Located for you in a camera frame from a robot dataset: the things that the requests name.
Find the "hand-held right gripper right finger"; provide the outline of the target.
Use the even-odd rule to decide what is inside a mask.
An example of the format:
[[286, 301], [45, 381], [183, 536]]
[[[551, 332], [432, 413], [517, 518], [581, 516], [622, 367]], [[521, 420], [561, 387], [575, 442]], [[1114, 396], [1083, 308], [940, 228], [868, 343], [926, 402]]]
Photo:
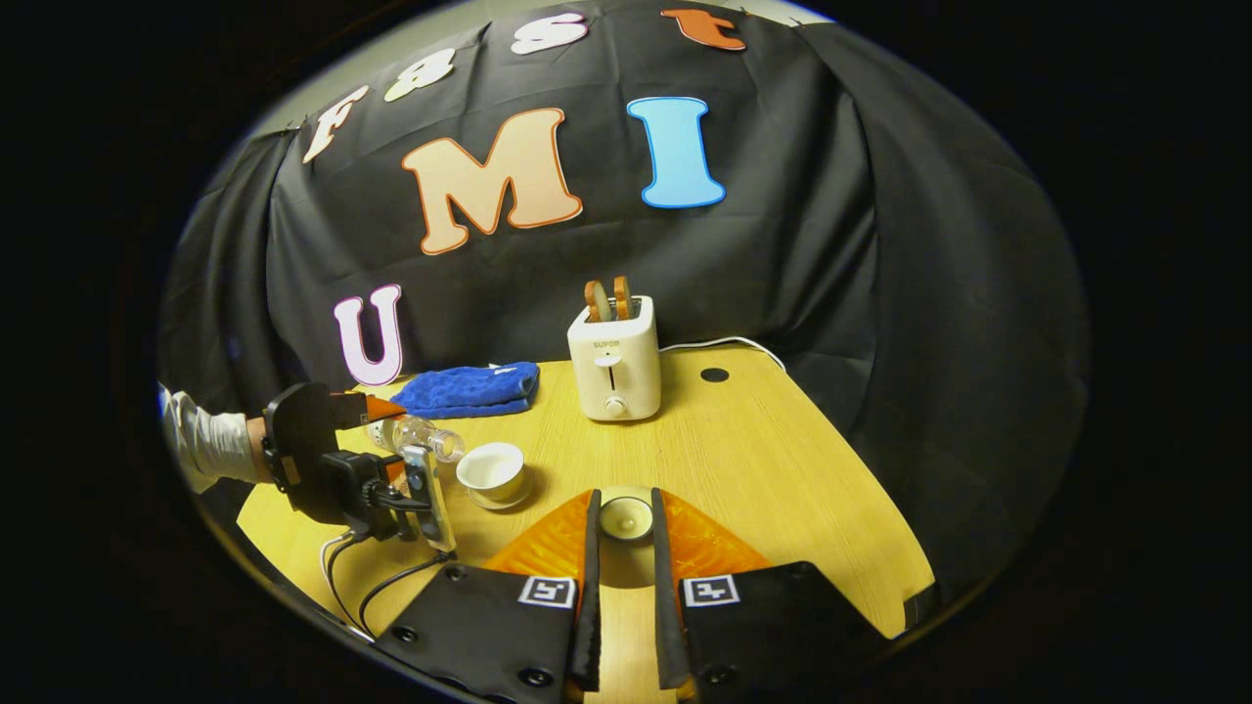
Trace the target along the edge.
[[888, 638], [806, 560], [774, 564], [651, 490], [660, 686], [681, 703], [836, 703]]

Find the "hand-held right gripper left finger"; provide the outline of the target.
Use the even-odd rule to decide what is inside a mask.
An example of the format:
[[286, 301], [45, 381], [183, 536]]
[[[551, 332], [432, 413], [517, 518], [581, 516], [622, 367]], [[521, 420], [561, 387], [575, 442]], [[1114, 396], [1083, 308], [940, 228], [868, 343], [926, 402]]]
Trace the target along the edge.
[[376, 648], [480, 701], [581, 703], [600, 689], [600, 514], [588, 490], [483, 564], [443, 565]]

